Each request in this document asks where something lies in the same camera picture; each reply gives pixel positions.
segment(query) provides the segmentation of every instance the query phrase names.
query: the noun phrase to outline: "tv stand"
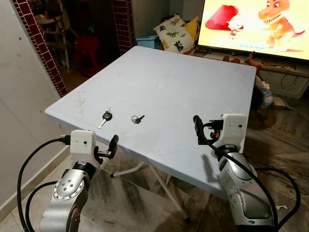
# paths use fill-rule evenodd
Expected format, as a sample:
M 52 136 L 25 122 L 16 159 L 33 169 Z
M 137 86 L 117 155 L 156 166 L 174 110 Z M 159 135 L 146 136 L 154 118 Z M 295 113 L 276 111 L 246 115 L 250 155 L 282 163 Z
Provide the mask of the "tv stand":
M 231 54 L 231 51 L 212 51 L 205 53 L 199 50 L 195 52 L 195 56 L 204 57 L 209 59 L 223 60 L 224 56 L 231 56 L 231 59 L 240 58 L 241 64 L 247 65 L 244 61 L 248 54 L 237 53 Z M 262 62 L 260 58 L 254 58 L 257 62 Z M 262 65 L 260 70 L 262 78 L 269 83 L 270 90 L 274 94 L 287 96 L 295 99 L 300 99 L 307 87 L 309 86 L 309 65 L 308 63 L 298 63 L 294 61 L 290 64 L 290 69 L 281 69 L 274 66 Z

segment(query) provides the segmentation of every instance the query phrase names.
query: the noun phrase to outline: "table surface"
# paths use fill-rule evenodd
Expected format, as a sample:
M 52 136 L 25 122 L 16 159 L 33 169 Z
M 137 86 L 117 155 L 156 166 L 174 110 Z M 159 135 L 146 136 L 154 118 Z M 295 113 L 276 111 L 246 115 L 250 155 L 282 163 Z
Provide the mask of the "table surface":
M 198 146 L 193 116 L 204 123 L 248 116 L 254 77 L 251 66 L 135 46 L 45 112 L 105 144 L 117 134 L 120 151 L 225 198 L 218 161 Z M 109 107 L 112 120 L 98 129 Z M 133 115 L 145 118 L 133 124 Z

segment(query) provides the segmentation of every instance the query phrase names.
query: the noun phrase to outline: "television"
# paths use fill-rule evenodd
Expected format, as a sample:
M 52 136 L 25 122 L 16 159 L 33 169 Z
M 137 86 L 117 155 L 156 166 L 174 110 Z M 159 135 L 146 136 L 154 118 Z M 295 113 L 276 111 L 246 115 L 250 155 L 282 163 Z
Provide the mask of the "television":
M 309 0 L 205 0 L 198 45 L 309 60 Z

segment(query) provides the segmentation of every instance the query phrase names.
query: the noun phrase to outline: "tiled floor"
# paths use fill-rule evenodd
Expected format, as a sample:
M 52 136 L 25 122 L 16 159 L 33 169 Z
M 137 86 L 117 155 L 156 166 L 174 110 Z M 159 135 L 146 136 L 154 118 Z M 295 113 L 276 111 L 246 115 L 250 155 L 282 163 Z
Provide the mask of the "tiled floor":
M 309 107 L 308 98 L 286 99 L 292 111 L 275 111 L 276 123 L 270 128 L 250 120 L 246 133 L 245 153 L 255 167 L 276 167 L 288 172 L 298 183 L 302 195 L 301 207 L 280 230 L 306 232 L 309 230 Z M 107 159 L 103 170 L 92 181 L 88 201 L 83 208 L 79 231 L 92 232 L 235 232 L 227 201 L 172 177 L 169 189 L 176 196 L 192 223 L 187 225 L 168 199 L 148 166 L 135 173 L 111 179 L 109 173 L 134 167 L 139 161 L 130 155 L 117 153 Z M 43 182 L 58 180 L 70 167 L 66 158 Z M 295 194 L 291 184 L 276 173 L 258 173 L 269 189 L 276 205 L 288 209 L 278 211 L 279 220 L 291 210 Z M 32 201 L 30 218 L 38 228 L 43 210 L 50 200 L 50 187 L 37 193 Z M 22 231 L 18 211 L 14 209 L 0 223 L 0 232 Z

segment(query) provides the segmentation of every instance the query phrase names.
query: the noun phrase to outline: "yellow pillow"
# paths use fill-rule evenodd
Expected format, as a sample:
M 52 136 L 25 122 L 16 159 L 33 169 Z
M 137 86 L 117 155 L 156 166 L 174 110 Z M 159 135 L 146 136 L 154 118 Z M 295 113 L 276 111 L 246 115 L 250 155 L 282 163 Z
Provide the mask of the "yellow pillow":
M 185 25 L 185 28 L 191 35 L 194 41 L 197 40 L 197 27 L 198 27 L 198 16 Z

